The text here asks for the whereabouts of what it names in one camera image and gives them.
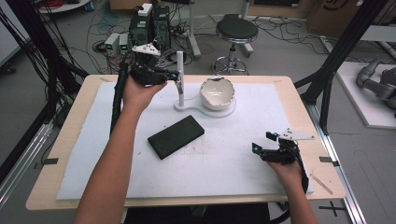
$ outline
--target electronic device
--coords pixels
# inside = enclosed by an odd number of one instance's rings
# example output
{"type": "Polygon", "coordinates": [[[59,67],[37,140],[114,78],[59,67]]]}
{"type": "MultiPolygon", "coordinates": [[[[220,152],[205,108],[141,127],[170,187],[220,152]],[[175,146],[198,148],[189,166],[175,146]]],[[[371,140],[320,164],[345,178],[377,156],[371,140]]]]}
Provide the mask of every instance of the electronic device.
{"type": "Polygon", "coordinates": [[[151,9],[152,9],[152,4],[150,3],[144,3],[142,5],[143,9],[140,9],[139,11],[137,11],[137,15],[138,16],[149,16],[151,9]]]}
{"type": "Polygon", "coordinates": [[[139,16],[137,12],[131,19],[131,24],[129,25],[129,34],[132,39],[133,45],[145,45],[152,42],[154,37],[154,24],[151,18],[152,10],[147,16],[139,16]]]}
{"type": "Polygon", "coordinates": [[[120,53],[120,34],[113,33],[106,40],[105,47],[108,56],[116,57],[120,53]]]}
{"type": "Polygon", "coordinates": [[[134,52],[139,52],[139,53],[145,53],[145,54],[151,54],[151,55],[156,55],[156,56],[160,56],[161,53],[159,50],[157,50],[153,45],[151,44],[146,44],[146,45],[141,45],[141,46],[137,46],[135,45],[132,50],[134,52]]]}
{"type": "Polygon", "coordinates": [[[189,115],[159,133],[155,133],[148,138],[148,142],[163,160],[204,133],[204,128],[189,115]]]}
{"type": "Polygon", "coordinates": [[[169,6],[157,6],[153,11],[155,40],[160,51],[171,48],[169,6]]]}
{"type": "Polygon", "coordinates": [[[128,50],[131,49],[131,41],[129,34],[120,34],[120,52],[124,55],[128,50]]]}

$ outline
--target black phone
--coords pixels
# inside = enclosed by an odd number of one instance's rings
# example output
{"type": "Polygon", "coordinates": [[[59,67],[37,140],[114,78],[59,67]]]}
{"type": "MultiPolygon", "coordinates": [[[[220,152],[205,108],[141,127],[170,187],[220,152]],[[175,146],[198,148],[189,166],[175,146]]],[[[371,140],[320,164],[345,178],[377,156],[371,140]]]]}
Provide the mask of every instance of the black phone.
{"type": "Polygon", "coordinates": [[[161,160],[205,133],[191,115],[148,138],[161,160]]]}

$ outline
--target wooden tabletop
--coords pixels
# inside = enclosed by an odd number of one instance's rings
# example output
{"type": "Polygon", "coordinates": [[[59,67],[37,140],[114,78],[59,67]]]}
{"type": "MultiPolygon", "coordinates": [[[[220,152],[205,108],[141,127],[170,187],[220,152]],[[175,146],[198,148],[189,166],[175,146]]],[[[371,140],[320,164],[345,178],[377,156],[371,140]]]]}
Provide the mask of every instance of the wooden tabletop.
{"type": "MultiPolygon", "coordinates": [[[[184,76],[186,82],[204,82],[209,76],[184,76]]],[[[268,76],[227,76],[234,83],[273,83],[283,105],[290,128],[315,136],[313,141],[300,141],[299,148],[305,169],[311,175],[315,191],[309,200],[341,199],[346,196],[343,184],[330,162],[321,162],[319,157],[328,157],[321,139],[305,110],[300,95],[295,90],[289,77],[268,76]]],[[[69,209],[77,208],[78,200],[58,201],[56,195],[64,178],[64,171],[69,155],[78,140],[82,124],[88,115],[97,90],[102,82],[115,82],[117,76],[91,75],[78,93],[69,115],[49,154],[49,158],[59,158],[57,164],[45,165],[26,202],[29,210],[69,209]]],[[[286,201],[282,195],[250,195],[250,196],[207,196],[193,198],[159,198],[159,199],[127,199],[125,206],[154,205],[185,205],[214,203],[256,203],[286,201]]]]}

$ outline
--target white paper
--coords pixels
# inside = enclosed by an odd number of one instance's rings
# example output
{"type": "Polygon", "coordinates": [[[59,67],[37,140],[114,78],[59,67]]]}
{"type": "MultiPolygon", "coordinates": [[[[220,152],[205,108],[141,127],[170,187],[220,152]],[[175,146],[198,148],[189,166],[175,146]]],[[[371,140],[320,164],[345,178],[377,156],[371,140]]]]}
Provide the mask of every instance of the white paper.
{"type": "MultiPolygon", "coordinates": [[[[115,83],[104,82],[95,98],[67,163],[58,200],[80,199],[109,136],[115,83]]],[[[186,83],[185,98],[195,96],[201,83],[186,83]]],[[[199,111],[178,112],[177,88],[169,83],[142,114],[134,144],[127,198],[208,195],[279,194],[275,173],[251,150],[254,142],[277,149],[265,132],[289,128],[273,84],[233,84],[237,105],[227,118],[213,119],[199,111]],[[205,134],[160,160],[148,137],[192,115],[205,134]]]]}

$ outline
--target ceramic bowl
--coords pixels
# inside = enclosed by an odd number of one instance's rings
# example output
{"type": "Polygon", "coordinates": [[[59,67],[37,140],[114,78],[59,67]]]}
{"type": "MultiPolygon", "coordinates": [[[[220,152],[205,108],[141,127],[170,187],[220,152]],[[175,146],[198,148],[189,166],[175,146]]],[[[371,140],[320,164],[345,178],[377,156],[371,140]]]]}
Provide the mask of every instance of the ceramic bowl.
{"type": "Polygon", "coordinates": [[[233,101],[233,83],[224,77],[211,77],[201,86],[201,100],[211,110],[226,109],[233,101]]]}

